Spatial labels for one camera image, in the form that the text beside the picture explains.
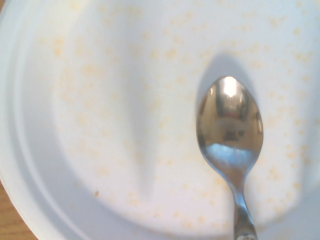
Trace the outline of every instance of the spoon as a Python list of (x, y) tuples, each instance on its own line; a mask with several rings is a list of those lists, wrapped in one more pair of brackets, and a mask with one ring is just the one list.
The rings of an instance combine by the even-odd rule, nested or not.
[(264, 139), (259, 108), (234, 77), (219, 78), (202, 99), (196, 119), (199, 148), (234, 197), (234, 240), (258, 240), (244, 198), (245, 178)]

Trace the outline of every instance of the white bowl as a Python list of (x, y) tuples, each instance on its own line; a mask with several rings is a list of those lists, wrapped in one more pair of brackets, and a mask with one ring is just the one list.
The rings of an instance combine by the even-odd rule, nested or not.
[(0, 178), (40, 240), (231, 239), (195, 131), (227, 75), (263, 120), (259, 239), (319, 237), (319, 1), (7, 1), (0, 20)]

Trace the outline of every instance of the table surface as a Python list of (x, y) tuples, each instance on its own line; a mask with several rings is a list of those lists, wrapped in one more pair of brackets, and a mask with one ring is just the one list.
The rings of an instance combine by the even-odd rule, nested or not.
[[(0, 10), (5, 0), (0, 0)], [(37, 240), (11, 203), (0, 182), (0, 240)]]

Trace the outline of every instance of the spoon bowl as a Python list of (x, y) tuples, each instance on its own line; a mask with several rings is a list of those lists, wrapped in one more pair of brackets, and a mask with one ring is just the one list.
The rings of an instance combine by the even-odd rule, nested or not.
[(260, 154), (264, 130), (256, 101), (234, 77), (219, 78), (207, 91), (197, 114), (196, 135), (203, 157), (233, 193), (234, 239), (257, 240), (244, 184)]

